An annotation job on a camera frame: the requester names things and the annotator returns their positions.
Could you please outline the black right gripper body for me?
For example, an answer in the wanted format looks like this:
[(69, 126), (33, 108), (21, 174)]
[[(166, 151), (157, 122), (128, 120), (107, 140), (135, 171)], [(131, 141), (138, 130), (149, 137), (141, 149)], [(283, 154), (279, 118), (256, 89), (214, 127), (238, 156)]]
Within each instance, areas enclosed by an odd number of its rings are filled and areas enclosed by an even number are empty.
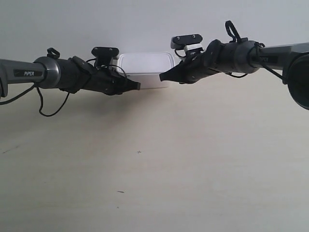
[(181, 84), (194, 84), (200, 79), (215, 75), (220, 71), (213, 68), (216, 64), (223, 43), (213, 40), (205, 50), (201, 46), (193, 48), (193, 45), (185, 46), (185, 58), (181, 62)]

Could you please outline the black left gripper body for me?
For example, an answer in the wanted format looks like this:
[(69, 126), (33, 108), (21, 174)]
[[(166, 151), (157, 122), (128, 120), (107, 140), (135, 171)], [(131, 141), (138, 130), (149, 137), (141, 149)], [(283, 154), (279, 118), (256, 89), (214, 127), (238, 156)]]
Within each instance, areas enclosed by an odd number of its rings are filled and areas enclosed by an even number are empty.
[(78, 68), (77, 81), (69, 87), (69, 93), (89, 90), (106, 95), (119, 95), (128, 91), (127, 77), (119, 74), (114, 68), (96, 68), (77, 56), (69, 59)]

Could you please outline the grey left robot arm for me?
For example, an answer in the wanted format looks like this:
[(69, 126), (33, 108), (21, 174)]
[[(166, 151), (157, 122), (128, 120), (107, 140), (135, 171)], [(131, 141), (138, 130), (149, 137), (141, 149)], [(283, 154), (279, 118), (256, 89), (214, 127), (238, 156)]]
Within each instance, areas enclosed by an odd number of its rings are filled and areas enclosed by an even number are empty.
[(9, 84), (33, 83), (42, 89), (60, 89), (75, 94), (79, 90), (100, 92), (108, 96), (139, 90), (140, 83), (119, 72), (112, 61), (118, 58), (116, 47), (94, 47), (95, 63), (90, 64), (77, 56), (61, 59), (60, 53), (48, 48), (47, 55), (34, 62), (1, 59), (0, 95), (8, 95)]

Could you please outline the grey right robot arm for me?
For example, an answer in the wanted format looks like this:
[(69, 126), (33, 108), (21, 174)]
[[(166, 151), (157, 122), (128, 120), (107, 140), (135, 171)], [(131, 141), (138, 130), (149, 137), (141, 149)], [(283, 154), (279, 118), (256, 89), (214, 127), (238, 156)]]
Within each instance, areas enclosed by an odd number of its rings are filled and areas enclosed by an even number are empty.
[(200, 34), (178, 35), (171, 38), (174, 52), (184, 51), (180, 62), (159, 75), (161, 81), (194, 84), (197, 81), (224, 73), (243, 78), (263, 68), (277, 76), (287, 86), (292, 99), (302, 108), (309, 108), (309, 44), (296, 43), (265, 46), (241, 37), (234, 24), (225, 22), (231, 37), (227, 43), (218, 39), (203, 48)]

